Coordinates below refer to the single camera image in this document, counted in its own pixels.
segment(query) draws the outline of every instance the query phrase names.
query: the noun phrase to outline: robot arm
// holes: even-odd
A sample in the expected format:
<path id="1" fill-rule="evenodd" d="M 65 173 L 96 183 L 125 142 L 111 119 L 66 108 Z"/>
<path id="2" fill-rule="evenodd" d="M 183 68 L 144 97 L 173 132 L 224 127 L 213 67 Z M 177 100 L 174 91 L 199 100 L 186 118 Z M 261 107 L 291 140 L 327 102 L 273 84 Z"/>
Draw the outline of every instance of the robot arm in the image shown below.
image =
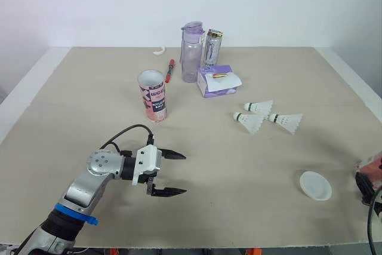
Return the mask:
<path id="1" fill-rule="evenodd" d="M 85 222 L 98 224 L 91 213 L 112 179 L 132 180 L 133 185 L 147 183 L 146 193 L 151 196 L 169 197 L 185 192 L 177 188 L 155 189 L 153 179 L 161 169 L 162 157 L 185 158 L 177 152 L 161 150 L 151 144 L 138 150 L 136 158 L 128 150 L 115 153 L 102 148 L 93 152 L 85 170 L 64 192 L 47 220 L 15 251 L 15 255 L 63 254 L 73 248 Z"/>

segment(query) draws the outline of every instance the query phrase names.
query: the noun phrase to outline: table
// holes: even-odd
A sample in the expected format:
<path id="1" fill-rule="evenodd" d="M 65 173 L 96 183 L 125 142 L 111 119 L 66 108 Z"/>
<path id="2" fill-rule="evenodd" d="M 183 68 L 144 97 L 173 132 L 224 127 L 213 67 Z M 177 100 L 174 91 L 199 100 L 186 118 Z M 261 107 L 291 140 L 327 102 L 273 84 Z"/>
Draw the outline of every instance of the table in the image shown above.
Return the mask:
<path id="1" fill-rule="evenodd" d="M 180 49 L 162 56 L 152 51 L 73 48 L 55 70 L 49 66 L 53 58 L 44 58 L 54 72 L 45 84 L 36 81 L 42 86 L 36 96 L 21 83 L 34 99 L 0 145 L 0 241 L 27 237 L 88 155 L 136 123 L 153 130 L 157 146 L 187 156 L 165 160 L 156 179 L 158 187 L 187 192 L 155 198 L 143 185 L 114 180 L 93 212 L 100 224 L 85 225 L 78 246 L 278 247 L 367 240 L 367 208 L 353 171 L 381 149 L 381 122 L 314 48 L 223 48 L 219 64 L 232 65 L 243 86 L 210 99 L 196 84 L 182 82 L 176 66 L 166 86 L 168 118 L 156 124 L 145 117 L 136 78 L 145 69 L 166 72 Z M 275 112 L 304 114 L 294 136 L 271 122 L 252 136 L 232 119 L 245 102 L 269 99 Z M 8 101 L 22 102 L 20 91 Z M 378 106 L 370 98 L 365 103 Z M 138 129 L 118 144 L 138 149 L 145 139 Z M 304 170 L 328 179 L 330 200 L 302 193 L 298 178 Z M 375 238 L 382 235 L 378 227 Z"/>

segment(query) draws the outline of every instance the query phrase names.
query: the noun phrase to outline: blue ring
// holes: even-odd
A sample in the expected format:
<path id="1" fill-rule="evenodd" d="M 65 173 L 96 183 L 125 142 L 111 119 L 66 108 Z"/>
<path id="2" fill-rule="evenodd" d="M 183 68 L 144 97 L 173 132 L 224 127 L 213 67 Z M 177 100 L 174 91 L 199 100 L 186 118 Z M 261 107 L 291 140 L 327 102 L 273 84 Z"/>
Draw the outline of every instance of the blue ring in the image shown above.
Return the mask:
<path id="1" fill-rule="evenodd" d="M 67 208 L 66 206 L 63 206 L 59 203 L 57 203 L 54 206 L 54 209 L 58 210 L 59 212 L 66 214 L 70 217 L 73 217 L 75 219 L 81 220 L 83 222 L 87 222 L 91 225 L 98 225 L 98 220 L 95 217 L 78 213 L 78 212 L 71 210 L 71 209 Z"/>

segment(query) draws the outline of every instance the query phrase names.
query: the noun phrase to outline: pink cup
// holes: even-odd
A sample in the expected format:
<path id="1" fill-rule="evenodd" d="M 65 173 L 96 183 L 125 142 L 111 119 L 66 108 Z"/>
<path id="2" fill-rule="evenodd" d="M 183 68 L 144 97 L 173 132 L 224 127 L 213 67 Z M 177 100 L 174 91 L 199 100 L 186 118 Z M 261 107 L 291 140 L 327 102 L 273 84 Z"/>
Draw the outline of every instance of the pink cup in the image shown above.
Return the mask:
<path id="1" fill-rule="evenodd" d="M 157 70 L 146 70 L 138 76 L 143 104 L 147 117 L 153 122 L 166 118 L 166 99 L 164 76 Z"/>

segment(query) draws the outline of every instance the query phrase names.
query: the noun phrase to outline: white dish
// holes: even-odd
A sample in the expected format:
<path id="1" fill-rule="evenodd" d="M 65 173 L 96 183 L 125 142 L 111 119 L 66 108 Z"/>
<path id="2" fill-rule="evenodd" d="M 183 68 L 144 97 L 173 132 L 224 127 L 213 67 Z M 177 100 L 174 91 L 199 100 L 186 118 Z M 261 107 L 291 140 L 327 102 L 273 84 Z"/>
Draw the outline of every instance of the white dish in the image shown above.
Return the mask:
<path id="1" fill-rule="evenodd" d="M 307 196 L 314 200 L 328 200 L 332 196 L 329 181 L 319 173 L 305 171 L 300 177 L 300 186 Z"/>

